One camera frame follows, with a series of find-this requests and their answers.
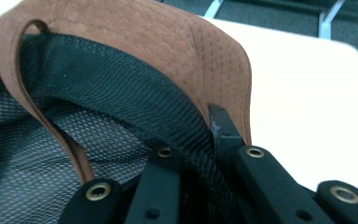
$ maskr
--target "leather loop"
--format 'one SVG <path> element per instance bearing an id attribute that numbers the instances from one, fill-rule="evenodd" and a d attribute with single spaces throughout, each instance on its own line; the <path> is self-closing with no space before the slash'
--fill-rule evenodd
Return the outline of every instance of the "leather loop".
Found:
<path id="1" fill-rule="evenodd" d="M 8 20 L 0 34 L 0 76 L 9 93 L 31 115 L 40 121 L 62 145 L 69 159 L 75 166 L 82 184 L 94 179 L 94 174 L 87 159 L 86 151 L 71 136 L 49 121 L 37 108 L 26 90 L 21 78 L 20 48 L 21 39 L 30 25 L 35 25 L 41 33 L 48 33 L 48 25 L 29 15 L 19 15 Z"/>

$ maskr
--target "metal grommet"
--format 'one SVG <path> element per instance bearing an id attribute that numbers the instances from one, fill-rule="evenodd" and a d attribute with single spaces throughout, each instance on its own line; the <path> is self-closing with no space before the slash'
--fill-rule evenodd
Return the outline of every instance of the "metal grommet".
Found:
<path id="1" fill-rule="evenodd" d="M 344 203 L 358 203 L 358 195 L 351 191 L 340 186 L 334 186 L 330 189 L 330 192 Z"/>
<path id="2" fill-rule="evenodd" d="M 96 183 L 87 190 L 86 197 L 90 201 L 99 201 L 109 193 L 110 185 L 108 183 Z"/>
<path id="3" fill-rule="evenodd" d="M 264 157 L 264 152 L 257 148 L 248 148 L 246 150 L 246 153 L 248 153 L 249 156 L 255 157 L 255 158 L 262 158 Z"/>
<path id="4" fill-rule="evenodd" d="M 160 157 L 170 157 L 170 156 L 172 156 L 172 151 L 170 148 L 165 147 L 158 151 L 158 155 Z"/>

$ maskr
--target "metal leg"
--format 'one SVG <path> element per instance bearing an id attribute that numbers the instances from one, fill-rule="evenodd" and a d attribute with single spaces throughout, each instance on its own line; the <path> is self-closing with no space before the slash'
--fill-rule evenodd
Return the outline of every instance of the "metal leg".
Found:
<path id="1" fill-rule="evenodd" d="M 204 18 L 214 18 L 220 6 L 222 6 L 224 0 L 213 0 L 208 10 L 206 11 Z"/>
<path id="2" fill-rule="evenodd" d="M 337 0 L 328 12 L 319 15 L 319 38 L 331 39 L 331 21 L 336 17 L 345 0 Z"/>

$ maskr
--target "black mesh fabric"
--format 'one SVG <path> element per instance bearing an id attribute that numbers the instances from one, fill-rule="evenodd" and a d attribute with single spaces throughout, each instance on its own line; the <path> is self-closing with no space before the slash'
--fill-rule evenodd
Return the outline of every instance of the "black mesh fabric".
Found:
<path id="1" fill-rule="evenodd" d="M 38 106 L 87 150 L 97 177 L 124 183 L 142 172 L 151 148 L 167 145 L 231 216 L 207 126 L 159 71 L 120 50 L 48 34 L 24 39 L 21 73 Z M 0 81 L 0 223 L 55 223 L 78 188 L 60 145 Z"/>

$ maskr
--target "black fabric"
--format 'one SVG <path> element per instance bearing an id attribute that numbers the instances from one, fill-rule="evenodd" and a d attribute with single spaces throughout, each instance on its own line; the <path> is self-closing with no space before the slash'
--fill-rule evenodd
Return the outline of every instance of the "black fabric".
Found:
<path id="1" fill-rule="evenodd" d="M 21 72 L 37 104 L 87 150 L 97 177 L 124 183 L 142 172 L 150 148 L 167 145 L 200 174 L 223 217 L 232 216 L 202 116 L 158 70 L 99 43 L 48 34 L 24 39 Z M 58 143 L 0 81 L 0 223 L 54 223 L 78 187 Z"/>

